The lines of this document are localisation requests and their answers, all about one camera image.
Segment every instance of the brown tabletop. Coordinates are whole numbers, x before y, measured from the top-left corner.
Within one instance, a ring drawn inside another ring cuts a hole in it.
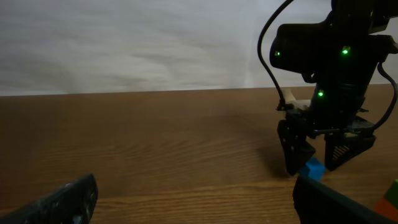
[[[293,88],[298,99],[313,88]],[[376,122],[390,85],[369,87]],[[93,173],[92,223],[299,223],[275,89],[0,98],[0,213]],[[322,182],[374,208],[398,179],[398,113]],[[310,141],[323,162],[322,137]]]

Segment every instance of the white wall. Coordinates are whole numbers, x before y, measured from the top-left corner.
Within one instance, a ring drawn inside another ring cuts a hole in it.
[[[0,95],[272,87],[256,44],[282,2],[1,0]],[[329,11],[330,0],[293,2],[268,31],[264,55],[279,25]],[[384,33],[398,39],[398,21]],[[385,66],[392,75],[397,59]],[[272,70],[282,86],[305,85]]]

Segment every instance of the black object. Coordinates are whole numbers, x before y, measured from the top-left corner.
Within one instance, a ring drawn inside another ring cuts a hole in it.
[[[87,224],[97,198],[95,178],[90,174],[0,218],[0,224]]]
[[[301,175],[294,187],[293,200],[302,224],[396,224],[323,184]]]
[[[265,31],[291,2],[286,0],[264,26],[257,48],[260,53]],[[398,54],[398,45],[389,35],[370,34],[385,30],[389,19],[398,16],[397,2],[332,0],[332,11],[323,22],[279,27],[270,51],[271,65],[300,73],[305,82],[316,83],[308,110],[292,110],[291,105],[283,104],[284,98],[278,106],[278,110],[286,111],[278,133],[291,175],[314,151],[305,144],[306,136],[316,138],[325,134],[325,165],[329,170],[373,146],[374,130],[388,119],[398,97],[395,81],[382,67],[389,54]],[[275,80],[260,53],[260,61]],[[372,124],[357,113],[363,111],[364,95],[376,66],[394,87],[394,97],[385,115]]]

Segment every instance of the cable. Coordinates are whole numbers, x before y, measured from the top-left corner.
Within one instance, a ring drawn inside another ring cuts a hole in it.
[[[267,32],[267,29],[271,26],[272,22],[276,19],[276,17],[290,4],[292,3],[293,0],[286,0],[282,5],[279,6],[279,8],[273,13],[273,15],[268,19],[267,23],[265,24],[265,26],[262,28],[261,33],[260,33],[260,37],[259,37],[259,41],[257,43],[257,54],[259,56],[260,62],[262,63],[262,66],[264,66],[264,68],[267,70],[269,76],[271,77],[272,81],[275,84],[275,87],[278,91],[280,100],[279,100],[279,105],[278,105],[278,110],[281,110],[284,106],[285,106],[285,98],[284,98],[284,94],[282,93],[282,90],[280,89],[280,86],[278,84],[278,81],[275,79],[274,74],[272,73],[272,71],[269,69],[268,65],[266,64],[266,62],[264,61],[263,57],[262,57],[262,52],[261,52],[261,45],[262,45],[262,40],[264,38],[264,35]]]
[[[398,97],[398,90],[397,90],[397,84],[396,82],[384,71],[383,69],[383,64],[379,63],[377,66],[377,70],[379,71],[380,75],[386,78],[389,82],[391,82],[392,87],[394,88],[394,96],[392,97],[392,101],[390,103],[390,106],[388,107],[386,113],[383,115],[383,117],[378,121],[374,126],[373,126],[373,131],[379,128],[384,122],[387,121],[388,117],[390,117],[390,114],[392,113],[392,110],[394,109],[396,102],[397,102],[397,97]]]

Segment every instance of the blue cube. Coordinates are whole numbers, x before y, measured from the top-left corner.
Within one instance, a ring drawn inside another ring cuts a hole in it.
[[[322,179],[325,170],[325,166],[317,158],[312,157],[298,172],[302,176],[319,181]]]

